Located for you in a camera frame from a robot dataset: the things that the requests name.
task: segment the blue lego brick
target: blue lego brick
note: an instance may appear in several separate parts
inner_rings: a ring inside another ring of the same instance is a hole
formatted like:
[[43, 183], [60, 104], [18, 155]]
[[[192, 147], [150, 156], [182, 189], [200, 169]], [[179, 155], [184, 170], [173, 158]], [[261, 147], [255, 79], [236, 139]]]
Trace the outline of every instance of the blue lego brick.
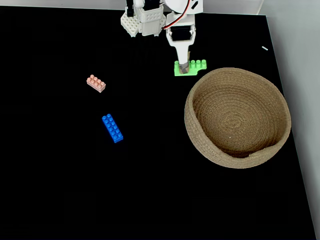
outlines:
[[108, 130], [110, 136], [112, 137], [114, 143], [117, 143], [117, 142], [121, 141], [122, 139], [124, 139], [124, 136], [120, 132], [120, 130], [119, 130], [118, 126], [116, 125], [111, 114], [103, 116], [102, 121], [103, 121], [106, 129]]

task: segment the green lego brick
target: green lego brick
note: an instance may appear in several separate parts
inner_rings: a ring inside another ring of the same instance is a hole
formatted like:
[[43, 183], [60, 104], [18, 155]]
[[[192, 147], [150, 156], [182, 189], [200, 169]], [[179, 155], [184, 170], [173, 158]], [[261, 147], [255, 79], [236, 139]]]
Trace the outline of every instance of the green lego brick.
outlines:
[[179, 71], [179, 62], [174, 62], [174, 75], [175, 76], [196, 76], [198, 71], [207, 69], [207, 61], [206, 60], [192, 60], [189, 61], [189, 72], [188, 73], [180, 73]]

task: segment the lego stud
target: lego stud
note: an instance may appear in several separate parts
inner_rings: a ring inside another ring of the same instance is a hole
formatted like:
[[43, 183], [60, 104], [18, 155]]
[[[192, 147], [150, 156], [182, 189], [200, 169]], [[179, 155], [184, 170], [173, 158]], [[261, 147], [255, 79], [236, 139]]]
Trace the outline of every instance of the lego stud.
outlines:
[[174, 69], [179, 71], [179, 62], [178, 61], [174, 62]]
[[202, 61], [201, 61], [201, 67], [202, 67], [203, 69], [206, 69], [206, 68], [207, 68], [207, 61], [206, 61], [206, 60], [202, 60]]
[[196, 67], [196, 61], [195, 60], [192, 60], [191, 61], [191, 64], [190, 64], [190, 68], [191, 69], [194, 69]]
[[201, 68], [201, 61], [200, 61], [200, 60], [197, 60], [197, 61], [195, 62], [195, 67], [196, 67], [197, 69]]

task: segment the white wall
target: white wall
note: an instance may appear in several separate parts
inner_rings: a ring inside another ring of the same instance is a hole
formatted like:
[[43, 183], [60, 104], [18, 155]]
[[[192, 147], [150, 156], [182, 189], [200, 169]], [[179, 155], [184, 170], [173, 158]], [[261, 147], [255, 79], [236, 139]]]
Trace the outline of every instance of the white wall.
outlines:
[[264, 0], [260, 14], [267, 16], [313, 226], [320, 239], [320, 0]]
[[[258, 14], [263, 0], [203, 0], [206, 13]], [[126, 0], [0, 0], [0, 6], [124, 10]]]

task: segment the red wire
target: red wire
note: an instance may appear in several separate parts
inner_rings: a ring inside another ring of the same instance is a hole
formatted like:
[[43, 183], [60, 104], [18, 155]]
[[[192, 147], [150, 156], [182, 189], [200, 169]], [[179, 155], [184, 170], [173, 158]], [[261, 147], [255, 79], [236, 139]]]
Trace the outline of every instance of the red wire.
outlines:
[[189, 8], [190, 2], [191, 2], [191, 0], [188, 0], [188, 4], [186, 5], [186, 8], [185, 8], [184, 12], [182, 13], [182, 15], [179, 16], [176, 20], [174, 20], [174, 21], [173, 21], [172, 23], [170, 23], [169, 25], [164, 26], [163, 29], [168, 29], [168, 28], [170, 28], [173, 24], [177, 23], [178, 21], [180, 21], [180, 19], [182, 19], [182, 18], [184, 17], [184, 15], [186, 15], [186, 12], [187, 12], [187, 10], [188, 10], [188, 8]]

